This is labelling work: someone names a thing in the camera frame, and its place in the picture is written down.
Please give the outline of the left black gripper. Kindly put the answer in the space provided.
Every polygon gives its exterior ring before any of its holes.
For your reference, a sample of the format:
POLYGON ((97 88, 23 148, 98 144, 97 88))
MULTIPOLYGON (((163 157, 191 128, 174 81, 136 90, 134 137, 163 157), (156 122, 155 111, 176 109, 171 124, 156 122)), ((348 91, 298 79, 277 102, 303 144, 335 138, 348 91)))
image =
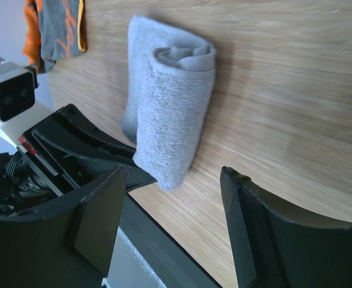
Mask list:
POLYGON ((53 112, 37 103, 0 120, 0 137, 14 154, 0 153, 0 216, 14 216, 58 198, 117 167, 126 190, 156 180, 133 162, 135 148, 96 127, 73 104, 53 112))

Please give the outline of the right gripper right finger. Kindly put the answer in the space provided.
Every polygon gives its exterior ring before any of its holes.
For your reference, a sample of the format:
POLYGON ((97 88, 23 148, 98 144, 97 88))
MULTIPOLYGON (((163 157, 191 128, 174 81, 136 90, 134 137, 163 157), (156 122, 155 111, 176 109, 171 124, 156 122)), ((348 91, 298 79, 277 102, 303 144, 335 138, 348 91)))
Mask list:
POLYGON ((352 223, 301 208, 223 167, 239 287, 352 287, 352 223))

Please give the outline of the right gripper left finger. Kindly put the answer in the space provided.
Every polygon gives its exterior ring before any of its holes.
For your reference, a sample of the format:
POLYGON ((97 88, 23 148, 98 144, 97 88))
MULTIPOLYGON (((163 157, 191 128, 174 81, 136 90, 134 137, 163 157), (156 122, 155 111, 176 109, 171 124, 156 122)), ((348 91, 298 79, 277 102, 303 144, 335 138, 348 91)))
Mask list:
POLYGON ((126 193, 119 167, 14 216, 0 216, 0 287, 100 287, 126 193))

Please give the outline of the orange grey towel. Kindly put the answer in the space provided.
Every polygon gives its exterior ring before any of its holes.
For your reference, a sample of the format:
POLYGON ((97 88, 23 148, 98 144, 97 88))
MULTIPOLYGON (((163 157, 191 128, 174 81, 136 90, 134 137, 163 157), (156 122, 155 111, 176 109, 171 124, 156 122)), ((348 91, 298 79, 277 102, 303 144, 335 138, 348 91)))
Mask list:
POLYGON ((24 15, 28 30, 22 52, 38 74, 86 51, 84 0, 29 0, 24 15))

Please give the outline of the grey panda towel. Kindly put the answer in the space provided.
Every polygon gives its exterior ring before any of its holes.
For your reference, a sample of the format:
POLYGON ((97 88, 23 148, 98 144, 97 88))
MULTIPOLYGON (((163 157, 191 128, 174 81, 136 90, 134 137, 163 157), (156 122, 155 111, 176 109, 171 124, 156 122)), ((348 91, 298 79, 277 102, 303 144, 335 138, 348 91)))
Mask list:
POLYGON ((178 188, 193 162, 216 79, 216 49, 180 28, 133 16, 129 97, 121 121, 133 160, 161 190, 178 188))

